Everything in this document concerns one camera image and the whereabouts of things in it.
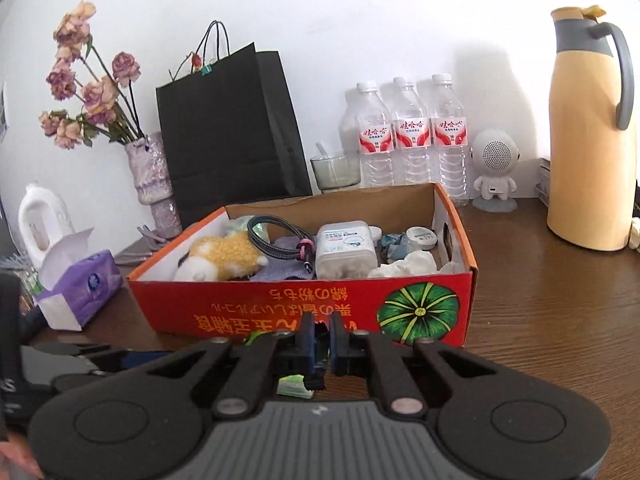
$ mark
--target green pumpkin illustration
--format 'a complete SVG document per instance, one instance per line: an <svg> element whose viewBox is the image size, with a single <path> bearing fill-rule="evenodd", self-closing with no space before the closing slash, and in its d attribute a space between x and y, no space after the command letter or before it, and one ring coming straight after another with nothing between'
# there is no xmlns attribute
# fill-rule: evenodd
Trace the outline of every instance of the green pumpkin illustration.
<svg viewBox="0 0 640 480"><path fill-rule="evenodd" d="M411 345L419 337L444 337L456 324L459 309L460 302L453 290L423 282L393 291L376 317L382 333Z"/></svg>

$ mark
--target wooden table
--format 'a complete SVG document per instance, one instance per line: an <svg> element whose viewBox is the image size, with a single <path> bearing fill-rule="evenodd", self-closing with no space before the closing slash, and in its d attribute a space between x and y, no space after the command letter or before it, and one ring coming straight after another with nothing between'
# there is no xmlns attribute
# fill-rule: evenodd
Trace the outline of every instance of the wooden table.
<svg viewBox="0 0 640 480"><path fill-rule="evenodd" d="M598 478L640 478L640 254L572 246L546 227L538 200L518 206L502 215L471 206L461 212L480 269L466 348L597 402L613 429ZM128 289L83 335L38 336L86 338L140 350L194 341L151 330ZM362 380L327 382L316 399L366 396Z"/></svg>

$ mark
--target vase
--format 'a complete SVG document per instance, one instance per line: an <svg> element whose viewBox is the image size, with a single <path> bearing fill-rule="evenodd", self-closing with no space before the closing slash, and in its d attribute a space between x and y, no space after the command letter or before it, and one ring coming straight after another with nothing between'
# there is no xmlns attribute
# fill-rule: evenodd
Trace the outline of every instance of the vase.
<svg viewBox="0 0 640 480"><path fill-rule="evenodd" d="M164 157L161 132L134 140L126 144L124 150L129 158L138 201L151 207L156 234L167 239L177 237L182 232L182 226L173 199L174 190Z"/></svg>

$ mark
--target bottle label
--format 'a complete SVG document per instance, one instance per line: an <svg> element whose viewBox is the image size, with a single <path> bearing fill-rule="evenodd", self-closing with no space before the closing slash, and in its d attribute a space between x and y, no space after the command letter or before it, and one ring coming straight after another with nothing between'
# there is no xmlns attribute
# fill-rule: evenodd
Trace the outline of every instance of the bottle label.
<svg viewBox="0 0 640 480"><path fill-rule="evenodd" d="M425 118L397 120L394 122L394 131L398 148L431 146L429 122Z"/></svg>
<svg viewBox="0 0 640 480"><path fill-rule="evenodd" d="M368 128L360 127L360 151L362 153L391 152L393 148L391 127L388 124L378 124Z"/></svg>
<svg viewBox="0 0 640 480"><path fill-rule="evenodd" d="M450 119L432 119L433 140L437 146L466 146L466 119L453 117Z"/></svg>
<svg viewBox="0 0 640 480"><path fill-rule="evenodd" d="M373 251L371 231L365 226L324 231L318 240L318 254L348 253L368 249Z"/></svg>

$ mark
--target purple tissue package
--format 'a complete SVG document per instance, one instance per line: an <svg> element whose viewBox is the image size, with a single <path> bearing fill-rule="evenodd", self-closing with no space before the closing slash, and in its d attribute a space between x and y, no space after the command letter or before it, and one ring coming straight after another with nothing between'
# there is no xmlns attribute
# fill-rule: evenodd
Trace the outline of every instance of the purple tissue package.
<svg viewBox="0 0 640 480"><path fill-rule="evenodd" d="M113 255L101 251L71 265L36 301L52 329L79 331L121 286Z"/></svg>

